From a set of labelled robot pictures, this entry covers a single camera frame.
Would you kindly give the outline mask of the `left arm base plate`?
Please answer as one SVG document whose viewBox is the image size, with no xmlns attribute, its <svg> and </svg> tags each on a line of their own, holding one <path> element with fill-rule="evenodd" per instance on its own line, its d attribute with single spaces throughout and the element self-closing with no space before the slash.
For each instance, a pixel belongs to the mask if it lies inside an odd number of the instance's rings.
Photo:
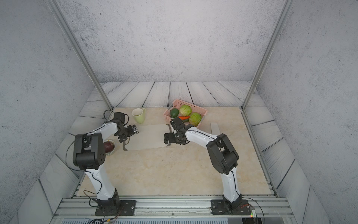
<svg viewBox="0 0 358 224">
<path fill-rule="evenodd" d="M 133 216 L 136 200 L 103 200 L 95 211 L 95 216 Z"/>
</svg>

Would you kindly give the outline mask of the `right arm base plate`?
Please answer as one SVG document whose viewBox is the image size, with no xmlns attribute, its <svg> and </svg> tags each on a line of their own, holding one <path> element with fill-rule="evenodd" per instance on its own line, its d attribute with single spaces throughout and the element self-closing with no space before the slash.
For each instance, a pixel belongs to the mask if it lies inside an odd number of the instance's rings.
<svg viewBox="0 0 358 224">
<path fill-rule="evenodd" d="M 227 200 L 211 200 L 212 215 L 244 215 L 251 216 L 252 210 L 248 200 L 237 199 L 234 202 Z"/>
</svg>

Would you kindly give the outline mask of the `white ceramic knife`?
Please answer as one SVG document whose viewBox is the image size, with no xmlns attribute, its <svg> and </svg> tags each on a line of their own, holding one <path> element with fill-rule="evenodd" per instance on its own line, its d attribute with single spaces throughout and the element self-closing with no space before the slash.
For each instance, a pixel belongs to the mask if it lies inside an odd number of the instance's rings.
<svg viewBox="0 0 358 224">
<path fill-rule="evenodd" d="M 211 123 L 211 133 L 213 135 L 220 135 L 221 134 L 221 131 L 220 131 L 218 123 L 215 123 L 215 122 Z"/>
</svg>

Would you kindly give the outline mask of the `white grey-rimmed cutting board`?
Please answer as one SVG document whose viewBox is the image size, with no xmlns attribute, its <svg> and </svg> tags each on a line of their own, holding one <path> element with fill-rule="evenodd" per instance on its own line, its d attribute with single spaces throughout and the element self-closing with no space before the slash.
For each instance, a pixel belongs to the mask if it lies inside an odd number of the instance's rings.
<svg viewBox="0 0 358 224">
<path fill-rule="evenodd" d="M 168 124 L 139 126 L 137 129 L 139 132 L 123 143 L 124 151 L 165 147 L 165 133 L 172 131 Z"/>
</svg>

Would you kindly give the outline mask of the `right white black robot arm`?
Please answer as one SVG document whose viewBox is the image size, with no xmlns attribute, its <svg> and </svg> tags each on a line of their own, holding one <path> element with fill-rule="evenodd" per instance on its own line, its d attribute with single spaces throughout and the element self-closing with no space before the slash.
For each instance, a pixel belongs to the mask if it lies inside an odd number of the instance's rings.
<svg viewBox="0 0 358 224">
<path fill-rule="evenodd" d="M 212 166 L 222 178 L 223 200 L 229 209 L 234 210 L 242 202 L 238 189 L 237 165 L 239 155 L 225 134 L 215 135 L 201 131 L 194 125 L 186 125 L 180 118 L 174 118 L 170 124 L 174 133 L 164 134 L 164 143 L 186 145 L 194 142 L 208 150 Z"/>
</svg>

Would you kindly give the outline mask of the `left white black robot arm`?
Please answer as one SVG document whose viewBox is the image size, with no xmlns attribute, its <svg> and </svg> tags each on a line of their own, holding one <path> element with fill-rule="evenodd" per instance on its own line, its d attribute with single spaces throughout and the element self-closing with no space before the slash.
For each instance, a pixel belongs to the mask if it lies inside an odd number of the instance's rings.
<svg viewBox="0 0 358 224">
<path fill-rule="evenodd" d="M 113 119 L 106 121 L 102 126 L 88 133 L 76 135 L 74 140 L 73 164 L 85 172 L 96 192 L 97 208 L 118 208 L 119 196 L 115 187 L 111 184 L 104 169 L 106 158 L 105 140 L 114 135 L 119 142 L 126 141 L 138 133 L 135 125 L 128 125 L 129 116 L 118 112 L 113 114 Z"/>
</svg>

